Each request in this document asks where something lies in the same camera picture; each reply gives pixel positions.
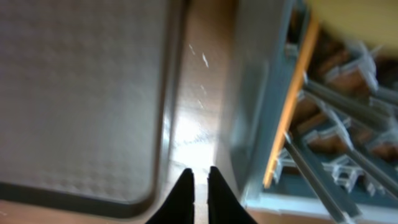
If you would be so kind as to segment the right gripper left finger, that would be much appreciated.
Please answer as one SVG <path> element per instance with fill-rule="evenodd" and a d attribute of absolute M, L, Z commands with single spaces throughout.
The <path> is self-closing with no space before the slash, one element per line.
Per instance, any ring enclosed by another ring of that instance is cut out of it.
<path fill-rule="evenodd" d="M 193 224 L 195 218 L 195 182 L 190 168 L 185 169 L 161 207 L 146 224 Z"/>

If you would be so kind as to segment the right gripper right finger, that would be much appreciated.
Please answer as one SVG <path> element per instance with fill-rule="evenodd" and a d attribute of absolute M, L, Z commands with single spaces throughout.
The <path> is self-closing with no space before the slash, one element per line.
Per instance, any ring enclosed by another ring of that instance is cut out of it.
<path fill-rule="evenodd" d="M 208 223 L 209 224 L 256 224 L 241 206 L 228 183 L 215 166 L 208 176 Z"/>

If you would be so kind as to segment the wooden chopstick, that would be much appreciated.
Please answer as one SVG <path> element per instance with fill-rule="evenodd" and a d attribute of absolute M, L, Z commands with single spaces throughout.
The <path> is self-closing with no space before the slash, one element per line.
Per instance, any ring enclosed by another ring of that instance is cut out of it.
<path fill-rule="evenodd" d="M 277 157 L 279 151 L 282 149 L 285 137 L 284 133 L 288 130 L 291 120 L 298 102 L 298 93 L 302 88 L 304 72 L 307 71 L 312 53 L 317 43 L 319 32 L 319 21 L 311 12 L 309 13 L 307 26 L 305 27 L 304 36 L 299 47 L 298 57 L 295 63 L 292 77 L 288 82 L 288 89 L 285 96 L 282 98 L 282 110 L 279 119 L 277 120 L 277 129 L 272 138 L 272 147 L 269 154 L 269 160 L 266 166 L 266 171 L 262 181 L 263 186 L 267 189 L 272 183 L 273 174 L 277 164 Z"/>

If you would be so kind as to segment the yellow plate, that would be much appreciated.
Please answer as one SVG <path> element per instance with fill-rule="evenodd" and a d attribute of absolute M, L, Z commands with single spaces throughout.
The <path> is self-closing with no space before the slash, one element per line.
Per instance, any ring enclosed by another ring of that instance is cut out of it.
<path fill-rule="evenodd" d="M 397 0 L 308 0 L 313 14 L 331 35 L 382 46 L 397 57 Z"/>

